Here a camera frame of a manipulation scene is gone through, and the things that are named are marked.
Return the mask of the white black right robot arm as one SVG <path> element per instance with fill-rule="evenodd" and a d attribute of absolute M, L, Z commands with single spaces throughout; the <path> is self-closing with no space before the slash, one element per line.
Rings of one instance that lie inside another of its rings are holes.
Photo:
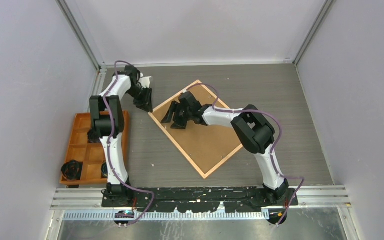
<path fill-rule="evenodd" d="M 285 199 L 289 183 L 280 171 L 273 150 L 275 129 L 256 106 L 249 104 L 232 109 L 201 104 L 186 91 L 170 103 L 160 123 L 170 123 L 171 129 L 184 130 L 189 121 L 202 126 L 232 128 L 242 146 L 258 163 L 263 176 L 263 199 L 271 205 L 279 205 Z"/>

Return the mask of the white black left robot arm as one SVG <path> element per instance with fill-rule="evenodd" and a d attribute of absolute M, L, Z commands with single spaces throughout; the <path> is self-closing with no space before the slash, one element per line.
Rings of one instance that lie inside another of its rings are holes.
<path fill-rule="evenodd" d="M 89 99 L 91 130 L 102 144 L 107 167 L 103 198 L 115 200 L 121 207 L 128 207 L 133 202 L 136 191 L 130 185 L 123 155 L 125 118 L 121 100 L 130 95 L 138 109 L 151 113 L 152 93 L 151 78 L 144 77 L 138 68 L 127 63 L 124 70 L 115 71 L 111 83 L 102 93 Z"/>

